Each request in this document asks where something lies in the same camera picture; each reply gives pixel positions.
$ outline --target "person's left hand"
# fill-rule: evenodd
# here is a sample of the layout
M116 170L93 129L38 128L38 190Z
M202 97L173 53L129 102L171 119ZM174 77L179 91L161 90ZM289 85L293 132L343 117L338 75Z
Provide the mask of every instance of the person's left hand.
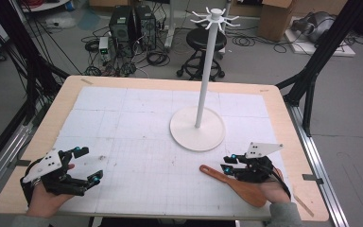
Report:
M46 192L43 184L37 183L37 185L34 186L31 203L28 206L26 215L38 218L51 218L66 201L73 197L74 195L61 194L57 196Z

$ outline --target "stool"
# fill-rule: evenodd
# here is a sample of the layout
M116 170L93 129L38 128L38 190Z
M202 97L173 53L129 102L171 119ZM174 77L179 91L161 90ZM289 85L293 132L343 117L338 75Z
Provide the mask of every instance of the stool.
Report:
M190 75L190 80L202 79L206 55L206 46L208 43L208 34L209 30L206 30L203 27L195 28L188 32L186 41L191 47L194 48L195 52L190 57L190 59L188 59L185 64L181 66L181 69L178 70L178 77L181 77L183 72L185 71L188 75ZM218 31L216 35L215 51L218 51L225 47L226 42L226 36ZM215 81L216 77L225 77L225 72L222 71L219 63L215 59L212 59L212 63L213 64L211 66L211 73L209 79L211 81Z

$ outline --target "sleeve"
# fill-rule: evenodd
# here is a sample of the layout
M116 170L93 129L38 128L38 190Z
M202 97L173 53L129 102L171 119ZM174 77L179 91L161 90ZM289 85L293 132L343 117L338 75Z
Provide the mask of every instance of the sleeve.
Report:
M267 227L303 227L296 203L274 203L269 209L270 224Z
M16 216L13 222L11 223L11 227L48 227L49 219L47 218L35 218L29 216Z

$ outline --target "wooden spoon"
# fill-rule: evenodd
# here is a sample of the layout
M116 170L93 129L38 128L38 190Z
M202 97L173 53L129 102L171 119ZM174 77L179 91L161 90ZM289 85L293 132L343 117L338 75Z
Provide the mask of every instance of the wooden spoon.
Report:
M236 179L229 178L227 175L220 173L213 168L201 165L199 170L213 178L220 180L230 186L238 196L252 206L262 207L267 203L267 199L261 190L253 183L239 182Z

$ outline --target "hand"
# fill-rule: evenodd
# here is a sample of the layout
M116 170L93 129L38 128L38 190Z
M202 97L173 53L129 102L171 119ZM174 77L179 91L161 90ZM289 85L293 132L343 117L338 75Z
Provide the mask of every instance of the hand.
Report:
M74 167L74 164L69 165L69 169ZM57 196L46 192L43 184L37 183L37 185L34 186L31 203L26 215L38 218L51 218L66 201L73 197L74 195L61 194Z
M282 171L279 168L273 168L273 171L278 173L280 178L283 179ZM265 182L259 183L258 187L265 198L272 203L290 202L290 198L283 190L281 184L273 178L268 178Z

